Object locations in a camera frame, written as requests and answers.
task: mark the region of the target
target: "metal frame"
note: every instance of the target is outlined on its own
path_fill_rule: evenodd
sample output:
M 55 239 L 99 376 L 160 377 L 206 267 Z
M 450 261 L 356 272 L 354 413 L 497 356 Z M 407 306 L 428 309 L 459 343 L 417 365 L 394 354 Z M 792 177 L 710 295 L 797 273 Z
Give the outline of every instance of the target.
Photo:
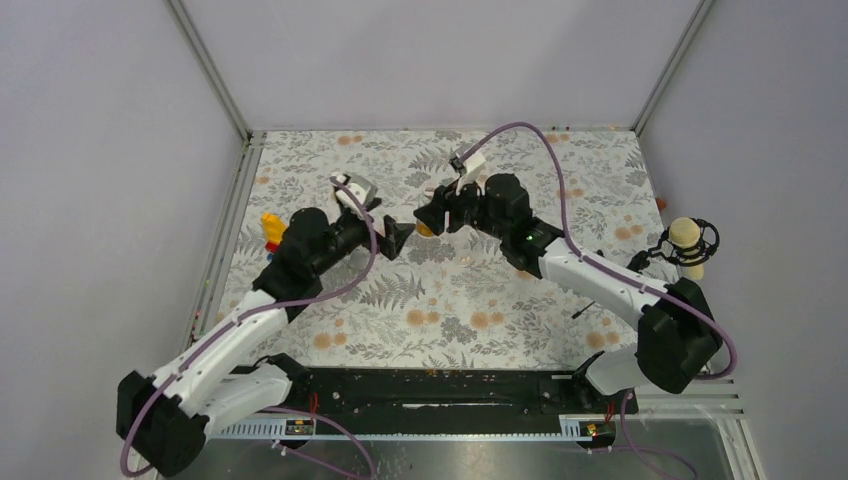
M 205 331 L 215 324 L 253 178 L 259 166 L 266 132 L 252 132 L 250 130 L 197 32 L 183 1 L 166 0 L 165 3 L 168 5 L 175 24 L 184 35 L 186 43 L 195 55 L 216 97 L 221 102 L 233 128 L 245 141 L 244 154 L 238 166 L 234 169 L 226 203 L 218 221 L 215 243 L 207 262 L 203 284 L 195 299 L 194 305 L 199 306 L 199 311 L 197 319 L 186 332 L 184 345 L 189 345 L 194 328 Z M 631 127 L 637 137 L 644 132 L 656 105 L 665 93 L 670 80 L 714 4 L 715 0 L 701 0 L 696 7 L 636 122 Z M 743 405 L 738 398 L 733 380 L 693 384 L 681 395 L 670 395 L 655 387 L 641 387 L 637 389 L 637 396 L 641 411 L 633 416 L 634 419 L 685 421 L 705 417 L 711 418 L 721 433 L 734 476 L 746 480 L 765 478 L 762 464 L 752 443 Z M 599 420 L 602 416 L 569 415 L 567 418 L 570 420 Z M 246 420 L 246 422 L 251 421 L 255 422 L 256 419 Z M 133 463 L 137 462 L 137 465 L 144 463 L 140 456 L 136 455 L 136 457 Z M 156 472 L 151 472 L 144 478 L 158 477 Z
M 253 186 L 253 178 L 259 167 L 265 133 L 254 134 L 246 144 L 238 166 L 233 170 L 233 179 L 227 191 L 226 203 L 215 230 L 215 244 L 209 253 L 206 269 L 193 305 L 197 307 L 194 321 L 189 323 L 183 337 L 183 348 L 191 345 L 192 334 L 207 331 L 217 321 L 221 295 L 227 281 L 230 263 L 235 253 L 241 223 L 247 211 L 247 201 Z
M 680 40 L 678 40 L 677 45 L 671 52 L 671 57 L 668 59 L 668 62 L 666 62 L 665 67 L 660 74 L 660 78 L 657 80 L 656 85 L 654 85 L 654 89 L 651 90 L 651 94 L 648 96 L 648 101 L 645 103 L 645 106 L 642 107 L 642 111 L 639 112 L 639 116 L 636 118 L 636 123 L 634 123 L 631 128 L 631 130 L 636 132 L 637 137 L 641 137 L 642 132 L 645 131 L 645 126 L 651 119 L 651 115 L 654 113 L 657 103 L 660 98 L 662 98 L 663 93 L 665 93 L 665 89 L 668 87 L 669 81 L 674 76 L 674 72 L 677 71 L 677 67 L 680 66 L 680 62 L 683 60 L 683 57 L 686 56 L 689 46 L 692 45 L 692 41 L 701 29 L 701 25 L 704 24 L 704 20 L 710 13 L 713 5 L 715 5 L 715 0 L 701 0 L 695 8 L 695 13 L 693 13 L 692 18 L 689 19 L 689 23 L 686 25 L 686 28 L 683 30 L 683 35 L 681 35 Z
M 182 32 L 186 43 L 191 48 L 200 69 L 203 70 L 203 74 L 209 81 L 209 85 L 212 87 L 212 91 L 215 92 L 215 96 L 218 97 L 218 101 L 221 102 L 221 106 L 224 108 L 230 123 L 233 124 L 236 133 L 238 133 L 242 141 L 248 141 L 251 133 L 250 128 L 244 121 L 244 117 L 239 111 L 235 100 L 233 100 L 223 78 L 221 78 L 221 72 L 218 71 L 215 62 L 212 61 L 212 57 L 209 55 L 203 39 L 200 38 L 200 34 L 197 32 L 197 28 L 195 28 L 194 22 L 192 22 L 191 16 L 182 0 L 165 0 L 165 4 L 171 11 L 174 17 L 174 23 L 176 23 L 177 28 Z

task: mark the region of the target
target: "orange flower pattern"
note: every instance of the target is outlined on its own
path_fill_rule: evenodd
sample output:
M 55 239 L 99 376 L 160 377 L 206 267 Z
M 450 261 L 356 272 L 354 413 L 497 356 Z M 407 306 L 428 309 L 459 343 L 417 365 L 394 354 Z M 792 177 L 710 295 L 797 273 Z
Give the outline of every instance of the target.
M 520 130 L 486 147 L 489 165 L 479 183 L 485 184 L 486 175 L 514 172 L 530 193 L 534 213 L 554 225 L 565 197 L 575 240 L 602 248 L 616 261 L 655 244 L 662 226 L 633 134 L 545 133 L 566 174 L 564 191 L 558 191 L 538 139 Z M 268 133 L 220 307 L 209 323 L 224 318 L 267 265 L 262 213 L 284 221 L 304 207 L 330 213 L 335 196 L 326 179 L 344 171 L 380 189 L 384 204 L 375 210 L 378 226 L 384 214 L 408 221 L 424 188 L 455 178 L 445 164 L 451 152 L 483 135 L 458 130 Z M 324 290 L 350 281 L 366 255 L 357 249 L 322 275 Z M 650 275 L 674 278 L 673 268 L 654 263 Z M 438 237 L 415 233 L 396 260 L 379 260 L 356 289 L 310 306 L 249 357 L 286 352 L 314 365 L 461 369 L 534 368 L 549 365 L 555 356 L 564 368 L 573 368 L 600 349 L 635 341 L 634 332 L 600 306 L 571 318 L 578 305 L 588 303 L 570 289 L 516 270 L 495 239 L 470 228 Z

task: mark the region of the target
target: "black mount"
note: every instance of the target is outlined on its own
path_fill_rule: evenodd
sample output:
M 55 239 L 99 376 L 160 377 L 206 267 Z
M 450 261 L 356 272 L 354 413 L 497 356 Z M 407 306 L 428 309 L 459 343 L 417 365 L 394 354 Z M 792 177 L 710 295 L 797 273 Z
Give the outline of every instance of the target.
M 712 223 L 700 218 L 693 218 L 692 221 L 695 222 L 695 224 L 698 225 L 698 228 L 701 229 L 700 238 L 698 239 L 698 243 L 695 245 L 689 248 L 681 248 L 671 243 L 668 239 L 669 229 L 666 228 L 660 235 L 656 246 L 643 250 L 637 255 L 642 255 L 645 259 L 661 257 L 663 260 L 672 265 L 680 265 L 682 267 L 694 267 L 706 262 L 715 255 L 716 251 L 718 251 L 719 243 L 721 243 L 718 229 L 715 228 L 715 225 Z M 706 240 L 705 234 L 707 230 L 712 232 L 714 239 L 712 242 L 708 242 Z M 664 243 L 668 243 L 671 246 L 670 254 L 666 254 L 662 251 Z
M 314 396 L 318 413 L 355 435 L 558 434 L 559 415 L 604 414 L 625 393 L 598 395 L 573 371 L 304 367 L 286 354 L 268 362 L 292 379 L 283 406 L 307 410 Z M 318 422 L 316 433 L 337 432 Z
M 547 246 L 562 237 L 563 233 L 533 216 L 527 190 L 515 175 L 492 175 L 487 179 L 484 189 L 472 183 L 463 186 L 457 193 L 456 185 L 455 181 L 437 188 L 432 201 L 415 210 L 415 217 L 435 235 L 445 231 L 453 233 L 468 225 L 498 238 L 501 240 L 500 250 L 512 266 L 541 278 L 539 259 L 545 255 Z M 718 248 L 718 231 L 704 220 L 693 220 L 702 229 L 699 245 L 703 246 L 694 256 L 709 258 Z M 703 230 L 706 228 L 714 231 L 713 244 L 703 239 Z M 663 238 L 668 239 L 668 230 L 663 232 L 660 245 Z M 684 253 L 681 258 L 693 258 L 690 249 Z M 648 266 L 648 258 L 651 256 L 668 258 L 661 253 L 644 251 L 634 256 L 627 268 L 638 272 Z M 691 280 L 681 278 L 673 285 L 666 285 L 666 291 L 712 318 L 700 287 Z M 670 393 L 680 393 L 721 348 L 721 337 L 694 315 L 665 300 L 646 307 L 643 314 L 637 328 L 636 355 L 639 367 L 658 387 Z M 578 369 L 577 375 L 585 372 L 595 358 L 587 360 Z
M 367 205 L 367 210 L 373 210 L 380 203 L 379 198 L 374 198 Z M 253 281 L 253 289 L 267 292 L 278 302 L 318 296 L 323 289 L 321 274 L 356 247 L 370 248 L 365 221 L 347 208 L 342 207 L 341 211 L 341 216 L 332 224 L 319 208 L 303 208 L 295 212 L 271 263 Z M 384 257 L 394 260 L 415 231 L 415 225 L 397 223 L 394 218 L 385 215 L 383 226 L 385 235 L 377 234 L 377 245 Z M 286 308 L 289 322 L 305 308 Z

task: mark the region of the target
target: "wire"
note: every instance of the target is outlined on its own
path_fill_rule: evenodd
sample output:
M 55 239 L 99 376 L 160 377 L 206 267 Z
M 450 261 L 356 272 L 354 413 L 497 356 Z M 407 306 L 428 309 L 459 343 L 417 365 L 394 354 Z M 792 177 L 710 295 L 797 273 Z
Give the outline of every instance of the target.
M 649 462 L 648 459 L 645 458 L 644 455 L 642 455 L 642 452 L 644 451 L 644 452 L 656 453 L 656 454 L 659 454 L 659 455 L 667 455 L 669 457 L 672 457 L 675 460 L 677 460 L 678 462 L 682 463 L 683 465 L 686 465 L 686 468 L 688 468 L 695 475 L 695 480 L 697 480 L 699 478 L 698 477 L 698 470 L 695 468 L 694 465 L 692 465 L 691 462 L 689 462 L 688 460 L 686 460 L 682 456 L 680 456 L 680 455 L 678 455 L 678 454 L 676 454 L 672 451 L 669 451 L 669 450 L 663 450 L 661 448 L 653 448 L 653 447 L 642 447 L 642 446 L 637 446 L 636 444 L 633 443 L 633 439 L 630 438 L 630 432 L 627 431 L 627 422 L 624 420 L 625 409 L 627 408 L 627 401 L 630 400 L 631 398 L 633 398 L 633 390 L 628 391 L 624 395 L 624 400 L 621 402 L 621 412 L 619 413 L 619 415 L 621 417 L 621 431 L 624 433 L 624 440 L 627 441 L 627 446 L 626 447 L 622 446 L 620 448 L 621 449 L 633 450 L 633 453 L 636 454 L 636 457 L 638 457 L 639 460 L 641 460 L 642 463 L 645 464 L 645 466 L 647 466 L 648 468 L 653 470 L 657 475 L 659 475 L 663 478 L 668 478 L 668 479 L 671 479 L 671 480 L 685 480 L 683 478 L 675 477 L 673 475 L 669 475 L 669 474 L 665 473 L 659 467 L 657 467 L 653 463 Z
M 270 305 L 264 305 L 264 306 L 261 306 L 261 307 L 256 307 L 256 308 L 247 310 L 246 312 L 239 315 L 235 322 L 227 322 L 220 329 L 216 330 L 211 335 L 204 337 L 203 343 L 200 344 L 200 346 L 197 348 L 197 350 L 195 350 L 191 355 L 189 355 L 188 358 L 186 358 L 185 361 L 182 364 L 180 364 L 180 366 L 177 368 L 178 373 L 168 376 L 168 378 L 166 378 L 165 381 L 162 382 L 162 385 L 160 385 L 159 388 L 157 388 L 156 391 L 154 391 L 153 394 L 150 395 L 150 397 L 147 399 L 147 402 L 145 402 L 144 405 L 139 410 L 138 415 L 136 415 L 135 420 L 132 423 L 132 426 L 130 426 L 129 432 L 127 432 L 127 437 L 126 437 L 126 440 L 124 441 L 124 446 L 121 449 L 121 459 L 120 459 L 121 464 L 120 464 L 120 466 L 121 466 L 121 473 L 125 477 L 130 477 L 130 478 L 139 477 L 139 476 L 144 475 L 145 473 L 149 472 L 153 468 L 153 465 L 147 465 L 146 467 L 144 467 L 140 470 L 132 471 L 132 470 L 130 470 L 129 466 L 127 465 L 127 462 L 129 460 L 129 455 L 130 455 L 130 448 L 132 448 L 133 440 L 135 440 L 135 436 L 138 433 L 138 429 L 141 426 L 141 422 L 147 416 L 147 413 L 150 411 L 150 408 L 153 406 L 153 404 L 156 403 L 156 400 L 158 400 L 159 397 L 161 397 L 162 394 L 165 393 L 165 390 L 167 390 L 168 387 L 171 386 L 171 384 L 174 383 L 175 381 L 179 381 L 182 378 L 182 376 L 180 374 L 182 374 L 182 372 L 188 370 L 189 366 L 191 366 L 191 364 L 194 362 L 194 360 L 197 359 L 197 357 L 199 357 L 200 355 L 202 355 L 203 352 L 205 352 L 210 346 L 212 346 L 212 344 L 215 343 L 219 338 L 224 336 L 233 327 L 236 327 L 237 325 L 241 325 L 242 322 L 244 322 L 244 320 L 247 319 L 248 317 L 256 315 L 257 313 L 266 312 L 268 310 L 278 310 L 278 309 L 287 308 L 287 307 L 297 307 L 297 306 L 303 306 L 303 305 L 311 305 L 313 303 L 323 302 L 324 300 L 329 300 L 331 298 L 335 298 L 335 297 L 344 295 L 345 293 L 353 290 L 353 288 L 356 287 L 356 285 L 359 282 L 361 282 L 362 280 L 364 280 L 365 277 L 368 275 L 368 272 L 371 270 L 371 267 L 374 266 L 374 260 L 377 258 L 377 248 L 378 248 L 377 247 L 377 232 L 376 232 L 376 230 L 374 230 L 374 220 L 368 214 L 368 211 L 365 209 L 365 206 L 362 205 L 362 202 L 360 202 L 356 198 L 356 195 L 354 195 L 353 192 L 351 192 L 349 188 L 347 188 L 345 185 L 343 185 L 341 182 L 339 182 L 335 178 L 331 178 L 330 182 L 335 187 L 339 188 L 342 192 L 344 192 L 344 194 L 347 195 L 353 201 L 353 204 L 356 206 L 356 209 L 359 211 L 360 215 L 362 216 L 363 220 L 365 221 L 365 226 L 368 228 L 368 237 L 369 237 L 370 242 L 371 242 L 370 243 L 371 248 L 370 248 L 370 256 L 368 257 L 368 263 L 365 265 L 365 268 L 349 284 L 345 285 L 342 288 L 339 288 L 338 290 L 336 290 L 334 292 L 327 293 L 327 294 L 324 294 L 324 295 L 319 295 L 319 296 L 314 297 L 314 298 L 303 298 L 303 299 L 299 299 L 299 300 L 288 300 L 288 301 L 285 301 L 285 302 L 277 302 L 277 303 L 273 303 L 273 304 L 270 304 Z M 342 433 L 347 434 L 346 433 L 347 430 L 342 429 L 340 426 L 338 426 L 338 424 L 330 423 L 330 425 L 333 425 L 334 427 L 338 428 L 339 431 L 341 431 Z M 368 453 L 365 452 L 365 450 L 363 450 L 363 453 L 365 454 L 365 457 L 366 457 L 366 460 L 368 461 L 368 464 L 372 465 L 373 460 L 371 460 L 371 457 L 368 456 Z
M 676 305 L 677 307 L 685 310 L 687 313 L 695 316 L 695 318 L 697 318 L 698 320 L 700 320 L 701 322 L 706 324 L 708 327 L 710 327 L 710 329 L 712 329 L 714 332 L 716 332 L 719 337 L 721 337 L 721 339 L 724 341 L 724 344 L 727 345 L 727 350 L 728 350 L 728 353 L 730 354 L 730 361 L 728 362 L 727 366 L 724 368 L 724 370 L 722 370 L 718 373 L 702 374 L 702 375 L 698 375 L 695 378 L 700 379 L 700 380 L 713 380 L 713 379 L 717 379 L 717 378 L 724 378 L 724 377 L 730 375 L 731 373 L 733 373 L 733 370 L 736 369 L 736 363 L 737 363 L 736 345 L 733 343 L 733 340 L 730 338 L 730 335 L 727 333 L 727 331 L 725 331 L 724 328 L 722 328 L 719 324 L 717 324 L 715 321 L 713 321 L 713 319 L 706 316 L 700 310 L 692 307 L 691 305 L 689 305 L 689 304 L 687 304 L 687 303 L 685 303 L 681 300 L 678 300 L 677 298 L 669 295 L 666 292 L 663 292 L 662 290 L 656 289 L 656 288 L 648 286 L 648 285 L 642 285 L 638 281 L 631 279 L 627 275 L 623 275 L 621 273 L 616 272 L 615 270 L 612 270 L 611 268 L 607 267 L 606 265 L 595 261 L 591 257 L 584 257 L 583 256 L 583 252 L 580 251 L 580 248 L 577 246 L 577 244 L 571 238 L 571 233 L 568 231 L 568 215 L 567 215 L 568 210 L 567 210 L 566 201 L 565 201 L 565 177 L 562 174 L 562 167 L 559 164 L 559 160 L 557 159 L 556 153 L 554 152 L 554 149 L 551 146 L 551 143 L 548 142 L 548 139 L 545 138 L 545 134 L 542 133 L 542 131 L 539 130 L 535 125 L 532 125 L 532 124 L 527 123 L 527 122 L 513 122 L 513 123 L 508 123 L 506 125 L 503 125 L 501 127 L 498 127 L 496 129 L 492 130 L 488 135 L 483 137 L 482 140 L 475 143 L 465 153 L 463 153 L 459 157 L 459 161 L 461 163 L 465 163 L 465 161 L 471 155 L 474 155 L 477 152 L 477 150 L 480 150 L 480 147 L 485 145 L 486 142 L 488 142 L 489 140 L 491 140 L 495 136 L 499 135 L 500 133 L 505 132 L 506 130 L 510 130 L 510 129 L 518 128 L 518 127 L 524 127 L 528 130 L 531 130 L 533 133 L 535 133 L 536 136 L 538 136 L 539 139 L 542 141 L 542 143 L 545 145 L 545 149 L 547 149 L 548 154 L 550 154 L 550 156 L 551 156 L 551 160 L 553 160 L 553 162 L 554 162 L 554 169 L 556 170 L 557 182 L 559 182 L 559 191 L 560 191 L 559 200 L 560 200 L 560 214 L 561 214 L 561 217 L 562 217 L 561 218 L 561 220 L 562 220 L 562 234 L 563 234 L 563 239 L 565 240 L 565 244 L 568 246 L 569 250 L 571 250 L 572 253 L 577 255 L 577 258 L 580 261 L 584 261 L 584 262 L 588 263 L 589 265 L 592 265 L 593 267 L 604 272 L 608 276 L 615 278 L 616 280 L 619 280 L 621 282 L 624 282 L 624 283 L 630 285 L 631 287 L 644 289 L 644 291 L 650 293 L 651 295 L 657 296 L 657 297 L 659 297 L 659 298 L 661 298 L 661 299 L 663 299 L 667 302 L 670 302 L 670 303 Z
M 652 453 L 654 455 L 665 455 L 667 457 L 671 457 L 681 464 L 683 464 L 686 468 L 688 468 L 695 476 L 693 480 L 698 480 L 701 478 L 698 475 L 698 470 L 695 468 L 695 465 L 692 465 L 692 462 L 686 460 L 682 455 L 678 455 L 670 450 L 664 450 L 662 448 L 656 447 L 648 447 L 645 445 L 613 445 L 607 448 L 595 448 L 590 450 L 585 450 L 582 448 L 569 448 L 565 450 L 561 450 L 565 453 L 591 453 L 592 455 L 598 454 L 608 454 L 608 453 L 622 453 L 622 452 L 634 452 L 636 450 L 641 451 L 642 453 Z M 676 478 L 669 477 L 666 473 L 660 473 L 660 475 L 665 476 L 666 478 Z
M 353 444 L 356 445 L 356 448 L 358 448 L 359 451 L 362 452 L 362 455 L 365 456 L 365 462 L 368 463 L 368 470 L 371 473 L 369 475 L 360 475 L 358 473 L 348 472 L 346 470 L 342 470 L 341 468 L 339 468 L 339 467 L 337 467 L 337 466 L 335 466 L 335 465 L 333 465 L 329 462 L 315 458 L 312 455 L 303 453 L 300 450 L 288 449 L 288 450 L 286 450 L 288 453 L 292 453 L 292 454 L 294 454 L 294 455 L 296 455 L 296 456 L 298 456 L 298 457 L 300 457 L 304 460 L 310 461 L 310 462 L 315 463 L 317 465 L 320 465 L 324 468 L 330 469 L 330 470 L 332 470 L 332 471 L 334 471 L 334 472 L 336 472 L 340 475 L 344 475 L 346 477 L 352 477 L 352 478 L 356 478 L 356 479 L 359 479 L 359 480 L 370 480 L 370 479 L 377 476 L 377 467 L 376 467 L 376 465 L 374 465 L 374 460 L 371 458 L 370 455 L 368 455 L 368 451 L 365 449 L 365 445 L 362 444 L 362 441 L 360 441 L 358 438 L 356 438 L 356 436 L 354 434 L 350 433 L 346 428 L 342 427 L 341 425 L 336 423 L 334 420 L 330 420 L 329 418 L 327 418 L 323 415 L 318 415 L 317 413 L 308 413 L 308 412 L 303 412 L 303 411 L 300 411 L 300 410 L 294 410 L 294 409 L 291 409 L 291 408 L 268 407 L 268 408 L 263 409 L 262 411 L 263 412 L 270 412 L 270 413 L 288 413 L 288 414 L 293 414 L 293 415 L 302 415 L 302 416 L 309 417 L 309 418 L 315 420 L 316 423 L 317 423 L 318 420 L 320 420 L 320 421 L 326 423 L 327 425 L 330 425 L 331 427 L 333 427 L 336 430 L 338 430 L 339 432 L 341 432 L 344 436 L 349 438 L 350 441 L 352 441 Z
M 565 201 L 565 177 L 562 174 L 562 167 L 559 164 L 559 159 L 557 158 L 556 153 L 554 152 L 554 149 L 551 146 L 551 143 L 548 142 L 548 139 L 545 137 L 545 134 L 542 133 L 542 131 L 539 130 L 535 125 L 532 125 L 532 124 L 527 123 L 527 122 L 513 122 L 513 123 L 508 123 L 506 125 L 503 125 L 501 127 L 498 127 L 496 129 L 492 130 L 488 135 L 483 137 L 482 140 L 480 140 L 479 142 L 474 144 L 471 148 L 469 148 L 464 154 L 462 154 L 459 157 L 460 163 L 465 163 L 465 161 L 471 155 L 474 155 L 474 153 L 476 153 L 477 150 L 480 150 L 480 148 L 483 145 L 485 145 L 486 142 L 488 142 L 489 140 L 491 140 L 495 136 L 497 136 L 500 133 L 505 132 L 507 130 L 510 130 L 510 129 L 513 129 L 513 128 L 518 128 L 518 127 L 524 127 L 528 130 L 531 130 L 533 133 L 535 133 L 536 136 L 539 137 L 539 140 L 541 140 L 542 143 L 545 145 L 545 149 L 548 151 L 548 154 L 551 156 L 551 160 L 553 160 L 554 170 L 556 170 L 557 182 L 559 183 L 559 191 L 560 191 L 559 199 L 560 199 L 560 216 L 561 216 L 561 220 L 562 220 L 562 234 L 563 234 L 563 239 L 565 240 L 565 244 L 568 246 L 569 250 L 571 250 L 571 252 L 574 253 L 577 256 L 579 261 L 584 261 L 584 262 L 588 263 L 589 265 L 592 265 L 596 269 L 600 270 L 601 272 L 607 274 L 608 276 L 610 276 L 610 277 L 612 277 L 616 280 L 624 282 L 627 285 L 630 285 L 632 287 L 643 289 L 644 291 L 646 291 L 646 292 L 648 292 L 652 295 L 655 295 L 655 296 L 657 296 L 657 297 L 659 297 L 659 298 L 661 298 L 661 299 L 663 299 L 667 302 L 670 302 L 670 303 L 676 305 L 677 307 L 685 310 L 687 313 L 695 316 L 695 318 L 697 318 L 698 320 L 703 322 L 705 325 L 710 327 L 710 329 L 712 329 L 714 332 L 716 332 L 718 334 L 719 337 L 721 337 L 721 339 L 724 341 L 724 344 L 727 345 L 727 350 L 728 350 L 728 353 L 729 353 L 729 356 L 730 356 L 730 361 L 728 362 L 727 366 L 724 368 L 724 370 L 722 370 L 718 373 L 701 374 L 701 375 L 698 375 L 695 378 L 700 379 L 700 380 L 711 380 L 711 379 L 717 379 L 717 378 L 724 378 L 724 377 L 730 375 L 731 373 L 733 373 L 733 371 L 736 369 L 736 364 L 737 364 L 736 345 L 733 343 L 733 340 L 730 338 L 730 335 L 719 324 L 717 324 L 715 321 L 713 321 L 713 319 L 711 319 L 710 317 L 708 317 L 707 315 L 705 315 L 704 313 L 702 313 L 698 309 L 692 307 L 691 305 L 689 305 L 689 304 L 687 304 L 687 303 L 685 303 L 681 300 L 678 300 L 677 298 L 669 295 L 666 292 L 663 292 L 659 289 L 656 289 L 656 288 L 648 286 L 648 285 L 642 285 L 638 281 L 633 280 L 626 275 L 623 275 L 621 273 L 616 272 L 615 270 L 607 267 L 606 265 L 595 261 L 591 257 L 583 256 L 583 252 L 580 251 L 580 248 L 577 246 L 577 244 L 571 238 L 571 233 L 568 231 L 568 215 L 567 215 L 568 209 L 567 209 L 567 205 L 566 205 L 566 201 Z M 632 393 L 632 390 L 631 390 L 626 394 L 624 401 L 621 403 L 621 430 L 624 432 L 624 437 L 627 440 L 627 445 L 628 445 L 627 447 L 624 447 L 624 448 L 632 449 L 633 452 L 636 453 L 636 456 L 639 458 L 639 460 L 642 461 L 642 463 L 647 465 L 648 468 L 650 468 L 651 470 L 653 470 L 654 472 L 656 472 L 657 474 L 659 474 L 660 476 L 662 476 L 664 478 L 676 479 L 677 477 L 673 477 L 671 475 L 668 475 L 667 473 L 665 473 L 662 470 L 660 470 L 659 468 L 657 468 L 654 464 L 648 462 L 648 460 L 644 457 L 644 455 L 642 455 L 640 453 L 640 449 L 642 449 L 643 451 L 646 451 L 646 452 L 652 451 L 654 453 L 660 453 L 662 455 L 669 455 L 669 456 L 677 459 L 678 461 L 680 461 L 684 465 L 686 465 L 690 470 L 692 470 L 692 473 L 695 474 L 695 478 L 698 478 L 698 472 L 695 470 L 695 467 L 691 463 L 689 463 L 686 459 L 684 459 L 683 457 L 681 457 L 681 456 L 679 456 L 679 455 L 677 455 L 673 452 L 666 451 L 666 450 L 661 450 L 661 449 L 650 449 L 649 450 L 648 447 L 637 447 L 633 443 L 633 441 L 630 439 L 630 434 L 627 431 L 627 426 L 625 424 L 625 419 L 624 419 L 624 409 L 627 406 L 627 400 L 632 395 L 633 395 L 633 393 Z

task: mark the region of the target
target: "wooden microphone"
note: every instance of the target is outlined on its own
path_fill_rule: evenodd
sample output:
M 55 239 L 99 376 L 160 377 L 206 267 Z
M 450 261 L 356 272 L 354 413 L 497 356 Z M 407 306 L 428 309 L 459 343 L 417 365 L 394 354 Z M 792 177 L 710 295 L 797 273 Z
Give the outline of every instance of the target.
M 701 240 L 701 228 L 689 217 L 677 218 L 668 227 L 668 240 L 682 250 L 692 248 Z M 704 278 L 704 264 L 692 267 L 681 265 L 681 269 L 683 274 L 692 280 Z

